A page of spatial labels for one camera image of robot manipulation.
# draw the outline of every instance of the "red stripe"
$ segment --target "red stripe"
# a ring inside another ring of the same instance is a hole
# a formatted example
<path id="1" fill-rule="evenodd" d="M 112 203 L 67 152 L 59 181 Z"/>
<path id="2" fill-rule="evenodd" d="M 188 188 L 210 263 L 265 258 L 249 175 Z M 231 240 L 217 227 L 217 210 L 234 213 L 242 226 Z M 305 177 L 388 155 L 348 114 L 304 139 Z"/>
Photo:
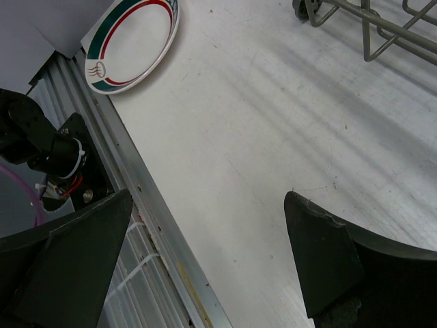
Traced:
<path id="1" fill-rule="evenodd" d="M 109 39 L 111 39 L 112 35 L 114 34 L 115 30 L 117 29 L 117 27 L 120 26 L 120 24 L 130 15 L 132 14 L 135 10 L 144 7 L 145 5 L 161 5 L 163 6 L 169 13 L 170 15 L 170 26 L 173 25 L 173 12 L 170 10 L 169 6 L 162 2 L 161 0 L 149 0 L 143 3 L 140 3 L 138 5 L 136 5 L 135 7 L 131 8 L 129 11 L 127 11 L 117 22 L 116 24 L 113 26 L 112 30 L 109 32 L 107 39 L 104 41 L 103 47 L 102 47 L 102 54 L 100 55 L 101 59 L 104 59 L 104 53 L 107 50 L 108 47 L 108 43 L 109 43 Z"/>
<path id="2" fill-rule="evenodd" d="M 129 83 L 129 82 L 134 81 L 136 78 L 137 78 L 137 77 L 133 78 L 132 80 L 125 81 L 125 82 L 116 82 L 116 81 L 111 80 L 110 78 L 107 77 L 107 78 L 105 79 L 105 81 L 106 81 L 106 82 L 109 82 L 110 84 L 114 84 L 114 85 L 123 85 L 123 84 L 126 84 L 126 83 Z"/>

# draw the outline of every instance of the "white cable tie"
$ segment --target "white cable tie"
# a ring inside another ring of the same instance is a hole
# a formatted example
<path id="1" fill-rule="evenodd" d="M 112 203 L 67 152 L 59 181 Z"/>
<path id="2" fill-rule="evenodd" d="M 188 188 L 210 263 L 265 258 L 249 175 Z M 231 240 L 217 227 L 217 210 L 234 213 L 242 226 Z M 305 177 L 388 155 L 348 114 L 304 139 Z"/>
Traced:
<path id="1" fill-rule="evenodd" d="M 82 149 L 82 143 L 76 138 L 73 138 L 73 139 L 76 140 L 77 143 L 79 144 L 79 155 L 77 156 L 77 162 L 76 162 L 76 165 L 74 166 L 73 170 L 67 176 L 64 176 L 63 178 L 60 177 L 62 180 L 67 180 L 68 178 L 72 177 L 72 175 L 79 168 L 79 165 L 81 164 L 83 155 L 85 155 L 85 152 Z"/>
<path id="2" fill-rule="evenodd" d="M 138 226 L 145 226 L 145 224 L 144 224 L 144 222 L 135 222 L 126 230 L 126 234 L 128 234 L 128 232 L 134 230 Z"/>
<path id="3" fill-rule="evenodd" d="M 115 287 L 106 297 L 106 299 L 104 300 L 104 302 L 106 303 L 112 296 L 115 295 L 115 293 L 117 291 L 122 290 L 122 288 L 128 283 L 129 280 L 131 280 L 143 267 L 144 264 L 146 264 L 147 262 L 149 262 L 152 258 L 157 258 L 159 257 L 158 253 L 152 253 L 147 255 L 144 260 L 142 260 L 136 267 L 135 269 L 132 270 L 131 273 L 128 274 L 128 276 L 126 278 L 124 278 L 124 280 L 122 282 L 120 282 L 120 284 Z"/>
<path id="4" fill-rule="evenodd" d="M 44 184 L 35 183 L 35 189 L 36 189 L 36 190 L 40 190 L 40 189 L 42 189 L 42 188 L 47 188 L 47 186 L 44 185 Z"/>

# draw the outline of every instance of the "plate rim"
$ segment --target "plate rim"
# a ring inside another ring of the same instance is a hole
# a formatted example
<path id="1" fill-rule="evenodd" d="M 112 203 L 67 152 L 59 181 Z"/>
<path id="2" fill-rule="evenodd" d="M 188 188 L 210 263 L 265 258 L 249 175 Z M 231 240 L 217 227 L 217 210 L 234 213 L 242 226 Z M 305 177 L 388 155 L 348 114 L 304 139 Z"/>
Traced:
<path id="1" fill-rule="evenodd" d="M 170 34 L 170 36 L 169 36 L 169 39 L 168 39 L 168 41 L 167 41 L 167 43 L 166 43 L 166 45 L 164 46 L 164 48 L 162 49 L 162 51 L 160 52 L 160 54 L 159 54 L 159 56 L 158 56 L 158 58 L 156 58 L 156 60 L 153 62 L 153 64 L 151 65 L 151 66 L 149 66 L 149 68 L 146 70 L 146 71 L 144 71 L 142 74 L 140 74 L 136 79 L 134 79 L 134 81 L 132 81 L 132 82 L 130 82 L 130 83 L 128 83 L 128 84 L 126 84 L 125 86 L 123 86 L 123 87 L 121 87 L 121 88 L 119 88 L 119 89 L 117 89 L 117 90 L 112 90 L 112 91 L 104 91 L 104 90 L 100 90 L 100 89 L 98 89 L 98 88 L 96 88 L 96 87 L 94 87 L 94 85 L 91 83 L 91 82 L 89 82 L 89 80 L 88 80 L 88 75 L 87 75 L 87 66 L 86 66 L 86 61 L 87 60 L 91 60 L 91 59 L 88 59 L 88 54 L 87 54 L 87 57 L 85 58 L 85 80 L 87 81 L 87 84 L 88 84 L 88 86 L 93 90 L 93 91 L 95 91 L 95 92 L 97 92 L 97 93 L 99 93 L 99 94 L 106 94 L 106 95 L 109 95 L 109 94 L 119 94 L 120 92 L 124 92 L 124 91 L 126 91 L 126 90 L 128 90 L 128 89 L 130 89 L 130 88 L 132 88 L 132 87 L 134 87 L 135 85 L 137 85 L 138 83 L 140 83 L 142 80 L 144 80 L 156 67 L 157 67 L 157 65 L 159 65 L 159 63 L 163 60 L 163 58 L 164 58 L 164 56 L 167 54 L 167 52 L 168 52 L 168 50 L 170 49 L 170 46 L 173 44 L 173 40 L 174 40 L 174 38 L 175 38 L 175 36 L 176 36 L 176 32 L 178 31 L 178 27 L 179 27 L 179 20 L 180 20 L 180 15 L 179 15 L 179 12 L 180 12 L 180 4 L 179 4 L 179 1 L 178 0 L 175 0 L 175 2 L 177 2 L 178 3 L 178 10 L 177 10 L 177 12 L 176 12 L 176 18 L 175 18 L 175 20 L 174 20 L 174 28 L 173 28 L 173 31 L 171 32 L 171 34 Z M 97 30 L 100 28 L 100 26 L 103 24 L 103 22 L 105 22 L 105 20 L 106 20 L 106 18 L 107 17 L 105 17 L 103 20 L 102 20 L 102 22 L 99 24 L 99 26 L 98 26 L 98 28 L 97 28 Z M 96 37 L 96 33 L 94 34 L 94 36 L 93 36 L 93 38 L 91 39 L 91 43 L 94 41 L 94 38 Z"/>

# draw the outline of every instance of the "green stripe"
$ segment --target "green stripe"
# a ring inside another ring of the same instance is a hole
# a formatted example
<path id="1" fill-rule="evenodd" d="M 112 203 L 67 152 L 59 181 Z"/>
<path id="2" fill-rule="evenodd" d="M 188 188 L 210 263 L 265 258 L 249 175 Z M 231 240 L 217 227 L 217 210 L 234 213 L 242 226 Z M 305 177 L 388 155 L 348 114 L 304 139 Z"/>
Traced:
<path id="1" fill-rule="evenodd" d="M 114 26 L 117 19 L 124 14 L 124 12 L 138 2 L 142 2 L 142 0 L 123 0 L 109 13 L 91 41 L 88 50 L 88 59 L 99 59 L 100 49 L 112 26 Z"/>
<path id="2" fill-rule="evenodd" d="M 114 86 L 114 85 L 109 85 L 105 81 L 95 82 L 95 83 L 93 83 L 93 86 L 97 90 L 101 90 L 101 91 L 115 91 L 115 90 L 121 89 L 122 87 L 125 87 L 125 85 L 121 85 L 119 87 Z"/>

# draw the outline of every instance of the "plate logo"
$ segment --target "plate logo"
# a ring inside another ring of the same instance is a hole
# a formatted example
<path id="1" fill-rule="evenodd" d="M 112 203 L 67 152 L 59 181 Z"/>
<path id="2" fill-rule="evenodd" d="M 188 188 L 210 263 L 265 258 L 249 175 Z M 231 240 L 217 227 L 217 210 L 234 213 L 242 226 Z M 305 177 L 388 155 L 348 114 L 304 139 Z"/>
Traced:
<path id="1" fill-rule="evenodd" d="M 100 77 L 103 79 L 107 74 L 107 69 L 104 67 L 101 61 L 97 61 L 93 68 L 88 68 L 88 75 L 91 77 Z"/>

